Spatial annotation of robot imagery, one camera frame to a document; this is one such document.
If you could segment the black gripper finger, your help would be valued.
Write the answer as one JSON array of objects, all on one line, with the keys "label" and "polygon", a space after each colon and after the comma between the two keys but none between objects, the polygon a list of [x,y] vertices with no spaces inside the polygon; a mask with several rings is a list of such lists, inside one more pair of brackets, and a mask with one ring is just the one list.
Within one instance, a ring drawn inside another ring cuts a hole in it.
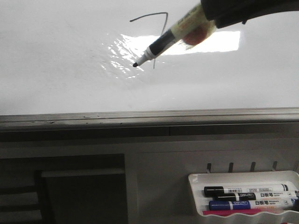
[{"label": "black gripper finger", "polygon": [[202,0],[206,18],[217,28],[280,12],[298,11],[299,0]]}]

